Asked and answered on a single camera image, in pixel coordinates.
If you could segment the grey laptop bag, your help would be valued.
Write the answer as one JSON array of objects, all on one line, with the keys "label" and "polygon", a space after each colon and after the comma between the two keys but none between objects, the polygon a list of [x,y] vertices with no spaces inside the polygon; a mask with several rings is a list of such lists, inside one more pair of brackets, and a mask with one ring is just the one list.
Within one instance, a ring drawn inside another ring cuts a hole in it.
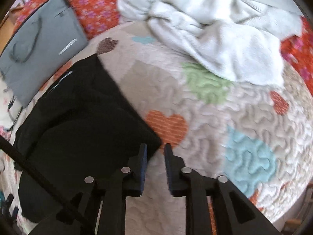
[{"label": "grey laptop bag", "polygon": [[1,75],[23,107],[88,44],[68,0],[47,0],[17,29],[1,54]]}]

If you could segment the white fleece blanket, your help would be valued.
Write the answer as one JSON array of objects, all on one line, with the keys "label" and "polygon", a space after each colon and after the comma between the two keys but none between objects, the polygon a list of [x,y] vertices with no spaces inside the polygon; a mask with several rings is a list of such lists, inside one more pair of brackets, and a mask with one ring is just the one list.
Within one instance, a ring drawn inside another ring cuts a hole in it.
[{"label": "white fleece blanket", "polygon": [[117,0],[121,20],[144,21],[168,47],[235,82],[282,86],[281,41],[301,36],[292,0]]}]

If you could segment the heart pattern quilt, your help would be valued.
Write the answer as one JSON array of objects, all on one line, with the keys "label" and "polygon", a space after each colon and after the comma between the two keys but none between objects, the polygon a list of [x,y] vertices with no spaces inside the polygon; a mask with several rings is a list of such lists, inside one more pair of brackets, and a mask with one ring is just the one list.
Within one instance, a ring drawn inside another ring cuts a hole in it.
[{"label": "heart pattern quilt", "polygon": [[76,62],[97,55],[122,95],[161,139],[143,196],[127,203],[127,234],[183,234],[184,201],[167,190],[163,145],[200,174],[228,177],[275,223],[312,178],[312,96],[284,64],[284,85],[231,82],[158,41],[143,22],[92,40],[23,107],[1,75],[1,134],[19,127],[50,86]]}]

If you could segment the black pants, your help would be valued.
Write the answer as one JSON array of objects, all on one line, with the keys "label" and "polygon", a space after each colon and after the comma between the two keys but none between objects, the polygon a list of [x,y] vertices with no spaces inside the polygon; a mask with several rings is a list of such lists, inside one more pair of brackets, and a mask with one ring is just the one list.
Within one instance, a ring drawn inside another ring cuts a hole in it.
[{"label": "black pants", "polygon": [[14,147],[68,200],[86,177],[110,177],[161,139],[122,95],[97,55],[76,62],[37,101]]}]

